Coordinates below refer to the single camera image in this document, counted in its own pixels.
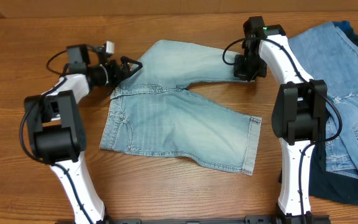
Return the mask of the light blue denim shorts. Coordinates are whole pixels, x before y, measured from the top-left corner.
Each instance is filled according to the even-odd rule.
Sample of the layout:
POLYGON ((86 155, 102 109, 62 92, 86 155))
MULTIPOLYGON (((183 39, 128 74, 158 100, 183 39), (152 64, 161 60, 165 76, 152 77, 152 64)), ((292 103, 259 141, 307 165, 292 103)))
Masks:
POLYGON ((159 40, 142 68, 112 92, 102 149, 149 157, 188 157, 210 169, 251 175, 262 120, 230 110, 188 89, 235 82, 224 63, 234 52, 159 40))

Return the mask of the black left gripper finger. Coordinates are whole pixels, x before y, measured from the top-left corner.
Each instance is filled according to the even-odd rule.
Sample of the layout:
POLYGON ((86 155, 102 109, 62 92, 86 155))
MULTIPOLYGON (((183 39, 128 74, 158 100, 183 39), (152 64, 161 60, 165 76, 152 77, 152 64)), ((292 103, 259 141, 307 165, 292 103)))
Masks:
POLYGON ((132 77, 142 67, 143 65, 141 63, 136 64, 135 68, 131 68, 128 63, 123 63, 120 67, 119 83, 122 83, 124 80, 127 80, 128 78, 132 77))
POLYGON ((120 60, 121 60, 122 65, 129 65, 129 64, 131 63, 131 64, 138 65, 138 67, 142 67, 142 63, 141 63, 141 62, 136 61, 136 60, 133 60, 133 59, 128 58, 128 57, 126 57, 126 56, 122 56, 122 57, 120 58, 120 60))

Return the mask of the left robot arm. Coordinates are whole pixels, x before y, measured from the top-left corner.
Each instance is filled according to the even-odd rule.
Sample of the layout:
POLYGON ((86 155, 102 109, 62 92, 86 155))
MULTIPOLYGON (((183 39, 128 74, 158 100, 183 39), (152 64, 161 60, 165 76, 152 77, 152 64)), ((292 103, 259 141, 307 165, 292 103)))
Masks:
POLYGON ((92 183, 85 162, 86 133, 78 103, 96 86, 116 86, 142 68, 142 63, 121 57, 111 59, 114 44, 68 46, 68 63, 59 80, 41 95, 24 100, 19 128, 23 151, 45 164, 59 179, 70 201, 74 223, 112 223, 92 183))

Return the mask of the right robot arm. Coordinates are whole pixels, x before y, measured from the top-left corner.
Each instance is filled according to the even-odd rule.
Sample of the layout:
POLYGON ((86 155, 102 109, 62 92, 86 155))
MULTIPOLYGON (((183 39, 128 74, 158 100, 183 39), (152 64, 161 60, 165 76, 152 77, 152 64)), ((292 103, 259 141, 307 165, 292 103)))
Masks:
POLYGON ((234 59, 234 76, 252 81, 271 71, 279 90, 272 112, 272 129, 282 148, 282 186, 276 215, 248 216, 256 223, 330 223, 328 215, 313 215, 309 200, 313 143, 324 131, 327 86, 303 70, 280 25, 266 26, 261 16, 243 25, 244 53, 234 59))

